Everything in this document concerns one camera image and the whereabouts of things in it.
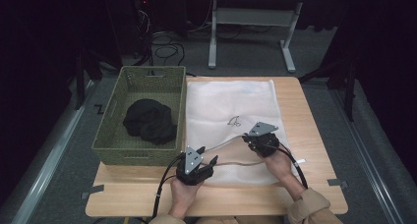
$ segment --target black cloth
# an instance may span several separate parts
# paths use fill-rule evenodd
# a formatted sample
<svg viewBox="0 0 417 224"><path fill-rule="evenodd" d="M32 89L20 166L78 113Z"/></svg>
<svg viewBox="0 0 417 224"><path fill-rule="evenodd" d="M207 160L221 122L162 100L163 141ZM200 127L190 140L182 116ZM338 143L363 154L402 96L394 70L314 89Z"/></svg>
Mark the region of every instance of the black cloth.
<svg viewBox="0 0 417 224"><path fill-rule="evenodd" d="M128 134L155 144L164 144L176 138L177 126L171 123L171 109L153 99L133 103L123 120Z"/></svg>

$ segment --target green woven basket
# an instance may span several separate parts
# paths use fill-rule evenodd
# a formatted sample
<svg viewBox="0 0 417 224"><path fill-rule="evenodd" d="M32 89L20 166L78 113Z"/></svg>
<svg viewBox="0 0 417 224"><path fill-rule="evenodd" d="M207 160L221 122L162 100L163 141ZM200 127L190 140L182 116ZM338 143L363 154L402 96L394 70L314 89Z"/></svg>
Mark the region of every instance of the green woven basket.
<svg viewBox="0 0 417 224"><path fill-rule="evenodd" d="M131 67L121 69L104 111L92 150L106 165L167 166L182 150L185 128L185 67ZM171 108L176 139L156 145L130 136L123 125L126 112L142 98Z"/></svg>

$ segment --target gray carpet floor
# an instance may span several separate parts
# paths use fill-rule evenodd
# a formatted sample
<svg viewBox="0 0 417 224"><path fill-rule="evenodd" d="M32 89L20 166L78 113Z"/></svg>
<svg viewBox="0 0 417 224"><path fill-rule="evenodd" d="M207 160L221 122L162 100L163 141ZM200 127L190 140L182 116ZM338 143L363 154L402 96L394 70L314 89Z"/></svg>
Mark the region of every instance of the gray carpet floor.
<svg viewBox="0 0 417 224"><path fill-rule="evenodd" d="M162 33L154 43L153 51L159 56L170 56L174 48L166 44L180 43L184 47L184 60L187 72L196 76L292 76L302 77L317 69L328 49L335 30L313 31L296 30L290 44L290 50L297 68L295 74L289 74L284 67L278 41L285 36L283 28L245 27L234 38L236 28L219 31L217 46L217 67L208 68L209 36L206 31L190 34L181 38L173 33ZM176 45L177 54L167 59L153 56L153 64L177 65L182 56L182 48ZM133 60L125 56L125 65ZM85 102L85 111L75 128L62 159L52 177L49 186L33 211L30 223L93 223L96 218L85 214L86 199L80 194L92 185L99 160L90 147L102 115L97 114L95 104L106 105L114 87L117 75L103 71L104 77ZM356 83L354 99L354 122L346 122L339 110L338 95L343 91L329 90L326 79L313 79L302 84L306 98L316 120L320 134L328 151L336 176L345 181L348 187L343 189L349 210L339 215L344 223L389 223L381 199L376 195L365 164L355 148L355 139L349 128L357 129L361 141L371 154L379 174L385 181L402 216L403 223L417 223L417 189L400 159L393 151L381 129L378 119L367 103L366 95L360 84ZM57 123L50 137L33 161L31 167L16 187L6 205L0 212L0 223L11 223L20 204L25 199L44 160L68 124L68 117L74 111L75 101ZM122 218L107 218L100 223L123 223Z"/></svg>

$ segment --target white cloth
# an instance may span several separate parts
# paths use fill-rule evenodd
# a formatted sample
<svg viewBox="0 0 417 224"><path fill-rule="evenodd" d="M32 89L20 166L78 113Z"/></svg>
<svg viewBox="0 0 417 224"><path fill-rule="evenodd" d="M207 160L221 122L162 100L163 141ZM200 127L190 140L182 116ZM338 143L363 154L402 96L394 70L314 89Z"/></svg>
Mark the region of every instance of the white cloth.
<svg viewBox="0 0 417 224"><path fill-rule="evenodd" d="M232 149L227 148L232 153L227 155L226 160L218 154L218 165L214 166L214 174L205 184L267 185L277 182L262 160L240 138L249 133L257 122L278 126L278 130L274 131L276 137L289 146L273 81L188 83L187 145L193 149L205 146L203 157L206 164L217 150L233 146ZM220 146L229 140L232 142Z"/></svg>

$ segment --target beige sleeve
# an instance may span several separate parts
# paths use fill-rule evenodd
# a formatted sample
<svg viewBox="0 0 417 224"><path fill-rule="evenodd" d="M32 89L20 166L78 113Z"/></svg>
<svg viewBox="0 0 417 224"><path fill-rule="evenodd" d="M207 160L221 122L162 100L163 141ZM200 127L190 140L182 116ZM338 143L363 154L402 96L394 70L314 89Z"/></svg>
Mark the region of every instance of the beige sleeve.
<svg viewBox="0 0 417 224"><path fill-rule="evenodd" d="M185 224L185 222L171 215L160 214L153 218L149 224Z"/></svg>
<svg viewBox="0 0 417 224"><path fill-rule="evenodd" d="M310 188L288 208L288 219L291 224L341 223L329 207L330 202Z"/></svg>

